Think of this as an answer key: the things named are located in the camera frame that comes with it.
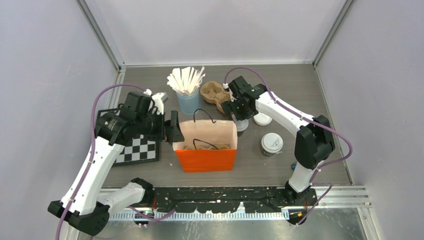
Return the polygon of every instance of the white wall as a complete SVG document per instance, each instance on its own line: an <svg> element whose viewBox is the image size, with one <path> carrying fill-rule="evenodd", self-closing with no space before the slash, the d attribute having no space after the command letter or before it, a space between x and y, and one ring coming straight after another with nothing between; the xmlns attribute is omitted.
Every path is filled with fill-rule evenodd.
<svg viewBox="0 0 424 240"><path fill-rule="evenodd" d="M344 2L88 1L127 65L312 62Z"/></svg>
<svg viewBox="0 0 424 240"><path fill-rule="evenodd" d="M385 239L424 236L424 2L356 1L318 70Z"/></svg>
<svg viewBox="0 0 424 240"><path fill-rule="evenodd" d="M47 206L76 177L92 102L116 72L74 0L0 9L0 239L51 240Z"/></svg>

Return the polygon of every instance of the metal frame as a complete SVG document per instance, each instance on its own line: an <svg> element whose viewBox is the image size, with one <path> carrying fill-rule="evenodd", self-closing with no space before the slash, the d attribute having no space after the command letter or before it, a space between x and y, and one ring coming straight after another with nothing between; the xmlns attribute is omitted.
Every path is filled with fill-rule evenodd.
<svg viewBox="0 0 424 240"><path fill-rule="evenodd" d="M314 186L316 191L317 198L321 197L322 194L328 189L328 186ZM116 191L118 188L102 188L100 190L99 196L107 195L111 192ZM376 230L376 223L374 218L374 209L370 203L368 193L364 186L333 186L332 189L328 192L326 196L322 198L319 205L316 206L317 209L357 209L359 217L361 219L362 227L365 232L367 239L369 240L379 240L380 236ZM136 207L139 211L152 211L150 207ZM244 209L243 206L238 208L239 211ZM285 207L287 210L303 209L300 206L290 206ZM113 221L132 221L134 219L135 213L131 209L125 208L120 211L119 218L115 217ZM203 221L204 219L190 219L189 216L185 215L184 221ZM275 216L271 216L270 220L278 219ZM209 219L210 221L218 220L219 217L214 217ZM78 234L72 232L72 235L67 236L68 240L77 240Z"/></svg>
<svg viewBox="0 0 424 240"><path fill-rule="evenodd" d="M150 67L202 67L202 66L241 66L241 65L291 65L312 64L313 61L261 61L261 62L209 62L209 63L170 63L170 64L147 64L127 65L127 68L150 68Z"/></svg>
<svg viewBox="0 0 424 240"><path fill-rule="evenodd" d="M81 9L81 12L84 14L84 17L87 19L88 24L94 32L94 35L98 39L101 47L106 52L107 57L110 59L115 69L119 71L121 66L117 58L115 57L110 45L108 44L108 41L106 41L105 35L102 33L102 30L100 29L96 19L94 18L93 13L91 12L86 0L75 0L75 2L78 4L79 8Z"/></svg>
<svg viewBox="0 0 424 240"><path fill-rule="evenodd" d="M345 17L349 13L349 10L351 9L354 2L355 2L355 0L346 0L344 2L344 5L341 8L340 12L338 13L337 18L335 19L335 22L330 29L330 32L328 32L327 37L325 38L324 42L322 43L321 48L318 51L318 55L316 55L316 58L312 63L314 69L316 69L318 64L320 63L321 58L323 57L328 46L330 45L331 41L333 40L333 37L335 36L335 34L339 30L340 26L342 25L343 21L345 20Z"/></svg>
<svg viewBox="0 0 424 240"><path fill-rule="evenodd" d="M124 82L124 78L125 78L125 72L127 71L127 66L126 65L122 65L120 67L120 71L115 79L115 82L113 83L113 85L116 84L122 84ZM121 86L120 87L115 87L111 90L110 96L109 96L109 102L107 105L107 109L114 109L118 106L118 100L119 97L121 95Z"/></svg>

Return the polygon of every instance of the blue plastic cup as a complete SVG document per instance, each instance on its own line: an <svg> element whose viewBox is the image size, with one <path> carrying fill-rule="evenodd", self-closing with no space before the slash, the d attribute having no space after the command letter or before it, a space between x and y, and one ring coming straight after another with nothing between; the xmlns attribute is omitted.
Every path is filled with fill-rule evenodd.
<svg viewBox="0 0 424 240"><path fill-rule="evenodd" d="M199 89L189 96L180 95L178 92L176 96L178 97L179 108L183 114L193 115L196 109L200 108Z"/></svg>

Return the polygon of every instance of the metal floor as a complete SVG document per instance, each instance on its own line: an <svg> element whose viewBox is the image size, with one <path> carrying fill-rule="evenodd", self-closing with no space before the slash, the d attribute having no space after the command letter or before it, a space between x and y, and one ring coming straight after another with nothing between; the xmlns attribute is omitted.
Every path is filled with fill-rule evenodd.
<svg viewBox="0 0 424 240"><path fill-rule="evenodd" d="M88 240L81 234L79 240ZM111 222L93 240L366 240L355 208L315 209L296 228L281 220L161 222L137 228L134 222Z"/></svg>
<svg viewBox="0 0 424 240"><path fill-rule="evenodd" d="M234 66L206 66L206 76L203 82L216 81L223 83L225 74ZM282 100L308 114L327 116L324 98L318 79L311 64L284 64L284 65L249 65L259 71L268 81L271 89ZM153 93L167 92L169 100L165 104L165 119L170 117L171 110L179 110L175 92L167 85L167 76L175 67L128 67L124 83L137 84L149 88ZM244 69L233 71L228 80L243 76L248 83L256 85L260 80L253 73ZM134 91L130 87L121 90L119 103L123 103L127 93ZM201 108L208 111L215 119L226 119L215 105L201 100ZM199 113L200 119L207 115ZM193 116L179 113L179 121L192 119ZM115 166L110 170L104 187L123 187L131 179L139 177L147 180L156 187L206 187L206 186L283 186L293 171L290 166L296 162L294 156L295 138L283 127L273 121L268 126L258 126L253 119L249 120L249 127L238 138L237 157L232 171L221 172L183 172L172 146L164 142L161 144L160 160L126 166ZM282 152L267 157L261 153L260 140L267 133L279 134L283 141ZM340 157L337 149L329 160ZM349 177L343 163L333 164L322 169L315 178L316 182L332 182L336 185L350 185Z"/></svg>

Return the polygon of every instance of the orange paper bag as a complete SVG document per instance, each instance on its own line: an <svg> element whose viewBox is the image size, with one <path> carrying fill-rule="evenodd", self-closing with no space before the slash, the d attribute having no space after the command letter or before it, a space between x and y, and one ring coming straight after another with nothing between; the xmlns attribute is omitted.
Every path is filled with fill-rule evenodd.
<svg viewBox="0 0 424 240"><path fill-rule="evenodd" d="M184 172L233 169L237 151L237 128L233 121L190 120L180 122L179 127L185 141L174 142L172 147Z"/></svg>

